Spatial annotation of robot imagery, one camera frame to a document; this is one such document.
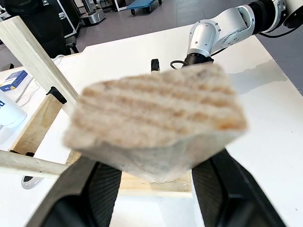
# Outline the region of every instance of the gray floor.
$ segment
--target gray floor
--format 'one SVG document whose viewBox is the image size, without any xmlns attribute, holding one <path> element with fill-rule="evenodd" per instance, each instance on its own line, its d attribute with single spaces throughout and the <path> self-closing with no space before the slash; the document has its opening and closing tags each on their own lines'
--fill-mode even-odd
<svg viewBox="0 0 303 227">
<path fill-rule="evenodd" d="M 128 10 L 106 13 L 106 19 L 99 25 L 80 30 L 77 47 L 80 51 L 88 45 L 143 35 L 165 29 L 185 26 L 204 18 L 213 18 L 230 7 L 248 4 L 252 0 L 163 0 L 152 4 L 153 12 L 146 15 L 137 10 L 133 17 Z M 281 38 L 269 39 L 257 36 L 282 70 L 303 92 L 303 27 Z M 9 50 L 0 45 L 0 68 L 8 63 L 19 66 L 17 59 L 8 54 Z"/>
</svg>

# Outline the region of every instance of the white tabletop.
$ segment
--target white tabletop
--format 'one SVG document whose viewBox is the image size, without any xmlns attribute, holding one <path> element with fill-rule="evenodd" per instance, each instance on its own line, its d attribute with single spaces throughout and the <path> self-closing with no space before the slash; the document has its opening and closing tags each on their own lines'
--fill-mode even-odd
<svg viewBox="0 0 303 227">
<path fill-rule="evenodd" d="M 161 70 L 168 70 L 171 61 L 186 57 L 190 28 L 90 46 L 76 61 L 62 60 L 59 68 L 78 92 L 93 82 L 149 73 L 154 58 L 159 59 Z M 303 172 L 303 97 L 254 36 L 216 55 L 215 62 L 230 74 L 250 123 L 246 135 L 227 147 L 229 153 L 253 174 L 287 226 L 303 226 L 303 183 L 299 177 Z M 61 111 L 35 157 L 62 162 L 66 155 L 59 153 L 68 151 L 59 140 L 67 124 L 68 117 Z M 6 200 L 11 200 L 0 213 L 0 226 L 2 220 L 10 226 L 25 223 L 26 215 L 34 212 L 53 181 L 42 183 L 26 192 L 20 187 L 18 197 L 17 189 L 11 193 L 7 187 Z M 33 195 L 38 198 L 31 202 L 29 196 Z M 31 205 L 25 208 L 19 201 Z M 16 210 L 25 213 L 22 221 L 12 218 Z M 195 200 L 119 196 L 111 227 L 121 223 L 125 227 L 194 227 L 201 226 L 200 222 Z"/>
</svg>

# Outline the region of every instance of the wooden frame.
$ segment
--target wooden frame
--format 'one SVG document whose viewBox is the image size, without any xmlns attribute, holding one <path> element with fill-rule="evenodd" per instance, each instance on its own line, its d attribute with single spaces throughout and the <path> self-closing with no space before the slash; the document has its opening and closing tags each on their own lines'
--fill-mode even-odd
<svg viewBox="0 0 303 227">
<path fill-rule="evenodd" d="M 20 154 L 35 153 L 59 110 L 62 108 L 71 116 L 79 95 L 49 58 L 20 17 L 13 17 L 0 23 L 0 39 L 43 89 L 48 91 L 51 87 L 56 87 L 67 100 L 67 103 L 62 105 L 52 95 L 45 97 L 12 147 L 12 150 L 19 154 L 0 151 L 0 171 L 56 179 L 69 165 L 79 159 L 80 154 L 78 152 L 71 151 L 65 165 Z M 191 192 L 190 172 L 173 182 L 163 184 L 145 182 L 132 175 L 123 173 L 119 190 L 119 193 L 123 195 L 173 197 L 191 197 Z"/>
</svg>

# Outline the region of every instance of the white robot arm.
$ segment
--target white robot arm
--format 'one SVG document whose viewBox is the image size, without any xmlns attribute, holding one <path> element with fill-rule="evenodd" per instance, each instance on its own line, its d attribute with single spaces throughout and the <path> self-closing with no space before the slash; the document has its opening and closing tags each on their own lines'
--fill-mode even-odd
<svg viewBox="0 0 303 227">
<path fill-rule="evenodd" d="M 200 20 L 190 31 L 185 65 L 213 61 L 217 51 L 282 24 L 293 29 L 303 24 L 303 0 L 257 0 Z"/>
</svg>

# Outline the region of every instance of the white bottle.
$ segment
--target white bottle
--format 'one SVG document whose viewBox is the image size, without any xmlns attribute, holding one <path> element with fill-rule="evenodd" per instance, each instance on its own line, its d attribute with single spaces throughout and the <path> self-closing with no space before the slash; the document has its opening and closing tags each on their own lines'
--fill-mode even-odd
<svg viewBox="0 0 303 227">
<path fill-rule="evenodd" d="M 24 121 L 27 114 L 0 90 L 0 125 L 13 128 Z"/>
</svg>

